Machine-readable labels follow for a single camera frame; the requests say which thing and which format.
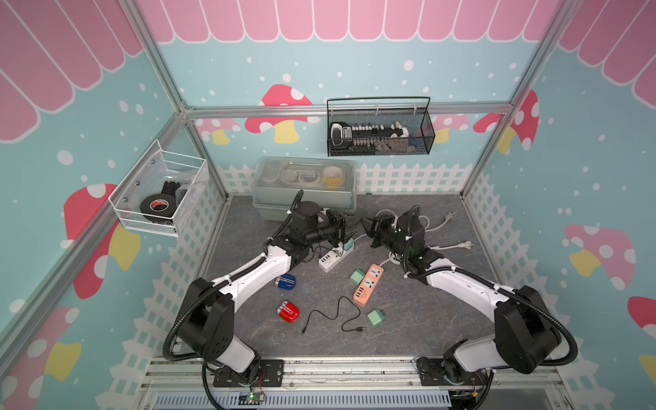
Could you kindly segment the teal USB charger adapter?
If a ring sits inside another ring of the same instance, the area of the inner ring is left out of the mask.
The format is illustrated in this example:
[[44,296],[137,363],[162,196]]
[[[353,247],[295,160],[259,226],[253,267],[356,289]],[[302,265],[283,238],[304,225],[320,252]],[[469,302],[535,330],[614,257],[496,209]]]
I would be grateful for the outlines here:
[[343,250],[344,250],[344,251],[349,251],[349,250],[351,250],[351,249],[354,247],[354,243],[355,243],[354,239],[350,239],[348,242],[346,242],[346,243],[343,245]]

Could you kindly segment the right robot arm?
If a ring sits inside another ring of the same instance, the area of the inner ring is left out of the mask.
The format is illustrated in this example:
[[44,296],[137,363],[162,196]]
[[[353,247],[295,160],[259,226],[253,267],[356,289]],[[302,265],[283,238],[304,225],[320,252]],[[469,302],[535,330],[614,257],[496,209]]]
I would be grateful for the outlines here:
[[553,316],[541,294],[525,285],[501,285],[456,265],[425,242],[420,207],[398,218],[360,220],[372,247],[395,256],[405,278],[443,290],[475,308],[494,325],[493,334],[462,340],[443,356],[442,370],[451,384],[461,384],[479,370],[512,369],[531,374],[538,367],[562,367],[577,359],[576,339]]

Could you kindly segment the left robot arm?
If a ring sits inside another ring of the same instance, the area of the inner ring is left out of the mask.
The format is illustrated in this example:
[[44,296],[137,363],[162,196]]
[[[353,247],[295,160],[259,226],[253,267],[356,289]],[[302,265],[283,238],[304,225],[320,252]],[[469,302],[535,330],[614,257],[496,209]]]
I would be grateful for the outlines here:
[[355,215],[304,201],[303,194],[295,195],[285,220],[264,241],[259,256],[224,276],[190,284],[162,345],[165,360],[199,358],[227,367],[247,382],[259,373],[261,357],[234,335],[236,312],[264,285],[305,261],[312,247],[346,244],[349,229],[359,222]]

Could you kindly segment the white power strip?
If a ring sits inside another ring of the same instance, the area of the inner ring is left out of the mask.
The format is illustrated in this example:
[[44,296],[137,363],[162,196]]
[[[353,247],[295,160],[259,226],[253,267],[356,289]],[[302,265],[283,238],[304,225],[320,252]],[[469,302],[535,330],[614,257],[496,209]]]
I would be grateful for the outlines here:
[[344,248],[342,245],[335,247],[319,258],[319,268],[328,273],[343,259]]

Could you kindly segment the green translucent storage box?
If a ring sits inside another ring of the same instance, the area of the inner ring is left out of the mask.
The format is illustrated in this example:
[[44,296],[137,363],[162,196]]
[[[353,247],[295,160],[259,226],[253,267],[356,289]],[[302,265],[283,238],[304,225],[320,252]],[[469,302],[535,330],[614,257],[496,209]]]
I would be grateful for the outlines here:
[[264,157],[251,186],[253,205],[263,220],[283,221],[299,191],[320,208],[355,213],[355,164],[351,161]]

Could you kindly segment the green adapter beside orange strip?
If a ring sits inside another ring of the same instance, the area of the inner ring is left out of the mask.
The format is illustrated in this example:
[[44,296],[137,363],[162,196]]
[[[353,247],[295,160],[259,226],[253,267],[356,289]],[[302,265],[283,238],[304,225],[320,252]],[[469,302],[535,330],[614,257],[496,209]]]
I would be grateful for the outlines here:
[[364,280],[366,277],[366,274],[362,272],[360,269],[355,269],[353,273],[350,275],[350,281],[355,284],[356,286],[360,285],[361,282]]

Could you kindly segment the orange power strip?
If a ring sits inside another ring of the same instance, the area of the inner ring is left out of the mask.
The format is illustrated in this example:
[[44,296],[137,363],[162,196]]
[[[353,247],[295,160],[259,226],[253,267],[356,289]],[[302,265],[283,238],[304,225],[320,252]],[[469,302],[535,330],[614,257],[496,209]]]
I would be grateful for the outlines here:
[[369,299],[371,298],[374,289],[376,288],[379,280],[384,272],[384,268],[379,265],[372,264],[368,269],[365,278],[360,282],[354,296],[353,301],[356,305],[364,308]]

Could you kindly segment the green adapter front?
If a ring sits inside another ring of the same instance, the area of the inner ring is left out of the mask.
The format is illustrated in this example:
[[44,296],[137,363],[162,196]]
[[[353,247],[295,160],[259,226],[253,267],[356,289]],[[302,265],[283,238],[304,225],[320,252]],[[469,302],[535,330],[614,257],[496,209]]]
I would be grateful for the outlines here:
[[380,309],[374,309],[367,314],[367,319],[372,326],[379,326],[385,321],[385,316]]

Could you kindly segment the black tape roll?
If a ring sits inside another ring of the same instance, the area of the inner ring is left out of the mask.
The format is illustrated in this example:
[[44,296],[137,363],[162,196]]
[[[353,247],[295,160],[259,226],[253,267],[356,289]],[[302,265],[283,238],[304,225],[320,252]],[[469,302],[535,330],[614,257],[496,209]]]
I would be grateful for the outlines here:
[[176,198],[162,193],[147,196],[140,203],[139,210],[146,220],[155,223],[166,223],[173,218],[177,210]]

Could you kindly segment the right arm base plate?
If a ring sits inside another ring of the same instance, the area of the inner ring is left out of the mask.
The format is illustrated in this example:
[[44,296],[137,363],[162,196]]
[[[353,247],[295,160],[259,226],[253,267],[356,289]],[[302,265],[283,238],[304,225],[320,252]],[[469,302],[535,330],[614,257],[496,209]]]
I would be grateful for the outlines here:
[[467,372],[451,359],[422,356],[416,360],[416,367],[423,386],[476,387],[485,385],[488,379],[485,371]]

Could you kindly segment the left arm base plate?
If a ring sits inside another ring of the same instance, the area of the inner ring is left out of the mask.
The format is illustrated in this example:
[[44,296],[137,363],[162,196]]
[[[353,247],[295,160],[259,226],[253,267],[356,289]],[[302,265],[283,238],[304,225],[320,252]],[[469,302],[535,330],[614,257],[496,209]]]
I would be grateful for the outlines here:
[[283,360],[263,359],[256,359],[244,372],[222,367],[214,375],[213,387],[281,387],[284,370]]

